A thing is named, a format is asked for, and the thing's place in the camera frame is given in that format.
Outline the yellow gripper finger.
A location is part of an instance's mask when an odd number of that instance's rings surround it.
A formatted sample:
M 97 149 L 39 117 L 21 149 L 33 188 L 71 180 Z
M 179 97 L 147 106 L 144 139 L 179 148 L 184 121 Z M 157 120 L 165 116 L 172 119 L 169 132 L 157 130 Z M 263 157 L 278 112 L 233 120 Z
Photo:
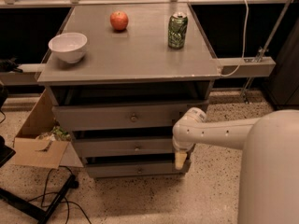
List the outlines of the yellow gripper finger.
M 181 170 L 183 168 L 186 159 L 187 159 L 187 153 L 185 151 L 175 152 L 175 167 L 177 170 Z

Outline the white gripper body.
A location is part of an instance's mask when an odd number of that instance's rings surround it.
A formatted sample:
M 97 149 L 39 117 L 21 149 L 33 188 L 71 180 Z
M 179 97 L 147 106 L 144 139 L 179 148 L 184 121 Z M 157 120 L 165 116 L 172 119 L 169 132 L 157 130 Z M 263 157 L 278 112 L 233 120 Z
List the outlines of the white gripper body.
M 180 142 L 180 141 L 174 139 L 173 146 L 174 146 L 175 151 L 189 152 L 193 148 L 193 143 Z

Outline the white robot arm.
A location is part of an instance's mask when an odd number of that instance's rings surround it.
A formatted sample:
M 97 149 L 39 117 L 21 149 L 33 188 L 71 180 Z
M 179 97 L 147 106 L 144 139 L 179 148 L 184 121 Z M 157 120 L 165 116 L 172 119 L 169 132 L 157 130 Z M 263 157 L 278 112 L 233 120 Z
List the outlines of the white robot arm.
M 196 144 L 242 151 L 238 224 L 299 224 L 299 111 L 257 119 L 207 122 L 189 109 L 173 127 L 179 170 Z

